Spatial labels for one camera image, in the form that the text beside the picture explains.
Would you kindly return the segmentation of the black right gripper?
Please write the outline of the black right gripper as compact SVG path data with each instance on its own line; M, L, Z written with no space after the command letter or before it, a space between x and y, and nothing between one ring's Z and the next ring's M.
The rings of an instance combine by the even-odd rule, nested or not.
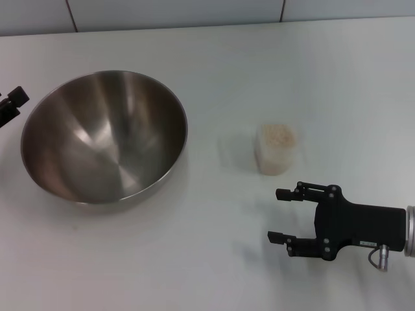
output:
M276 189L279 201L315 202L316 238L297 238L269 231L270 243L286 245L290 257L335 260L346 246L403 251L406 241L406 210L351 203L337 185L316 185L297 182L296 188Z

